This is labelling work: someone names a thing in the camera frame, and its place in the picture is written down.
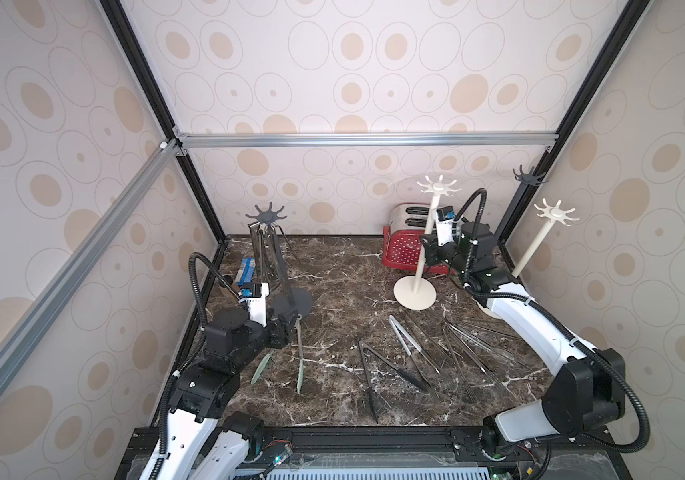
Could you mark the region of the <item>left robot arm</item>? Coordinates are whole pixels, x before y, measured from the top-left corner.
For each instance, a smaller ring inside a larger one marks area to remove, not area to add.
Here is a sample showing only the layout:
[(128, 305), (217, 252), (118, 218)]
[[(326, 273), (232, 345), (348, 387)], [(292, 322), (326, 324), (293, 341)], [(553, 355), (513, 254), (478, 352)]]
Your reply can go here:
[(232, 292), (238, 303), (215, 314), (206, 312), (196, 264), (214, 277), (214, 263), (194, 252), (188, 274), (198, 307), (200, 339), (186, 361), (172, 372), (160, 396), (158, 442), (144, 479), (230, 479), (246, 460), (264, 451), (264, 421), (224, 410), (240, 389), (240, 374), (264, 350), (282, 349), (296, 338), (306, 310), (286, 294), (285, 308), (268, 305), (266, 283), (249, 283)]

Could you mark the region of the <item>dark grey utensil rack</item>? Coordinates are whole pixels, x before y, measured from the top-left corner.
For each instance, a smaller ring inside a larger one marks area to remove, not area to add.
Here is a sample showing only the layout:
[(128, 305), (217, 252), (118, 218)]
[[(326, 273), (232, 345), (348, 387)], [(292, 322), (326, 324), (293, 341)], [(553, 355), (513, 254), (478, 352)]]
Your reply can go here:
[(294, 287), (288, 275), (288, 262), (284, 259), (282, 246), (288, 247), (294, 259), (294, 253), (284, 229), (278, 222), (288, 218), (282, 215), (284, 207), (274, 209), (272, 202), (266, 207), (256, 205), (256, 214), (246, 214), (250, 219), (248, 230), (252, 240), (252, 253), (256, 257), (256, 279), (268, 284), (268, 306), (276, 314), (294, 313), (298, 321), (304, 320), (312, 311), (314, 299), (306, 289)]

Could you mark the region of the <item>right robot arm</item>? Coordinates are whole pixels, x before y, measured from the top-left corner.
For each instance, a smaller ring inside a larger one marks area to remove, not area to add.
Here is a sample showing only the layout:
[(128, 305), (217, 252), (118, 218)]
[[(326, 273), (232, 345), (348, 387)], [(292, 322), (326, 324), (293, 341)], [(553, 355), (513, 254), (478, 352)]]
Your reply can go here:
[(421, 237), (426, 260), (455, 272), (463, 290), (525, 340), (554, 379), (540, 399), (485, 418), (480, 435), (484, 452), (494, 458), (524, 440), (591, 438), (593, 430), (623, 418), (628, 406), (638, 419), (636, 438), (625, 444), (595, 441), (620, 453), (643, 450), (651, 439), (651, 420), (626, 380), (624, 358), (572, 332), (508, 268), (496, 264), (494, 236), (482, 222), (486, 200), (484, 188), (468, 198), (466, 204), (477, 208), (472, 221), (452, 206), (433, 203)]

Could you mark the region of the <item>thin steel tongs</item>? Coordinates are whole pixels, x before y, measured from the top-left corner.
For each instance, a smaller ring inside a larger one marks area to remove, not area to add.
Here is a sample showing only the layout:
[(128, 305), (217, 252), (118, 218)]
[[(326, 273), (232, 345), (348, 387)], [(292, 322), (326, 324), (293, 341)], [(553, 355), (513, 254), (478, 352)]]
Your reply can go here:
[(270, 290), (274, 291), (278, 290), (280, 284), (282, 284), (282, 262), (284, 257), (282, 257), (282, 248), (280, 248), (280, 240), (278, 240), (276, 229), (268, 225), (264, 227), (266, 227), (268, 258), (270, 258), (270, 267), (272, 267), (272, 282), (268, 283), (268, 285), (270, 285)]

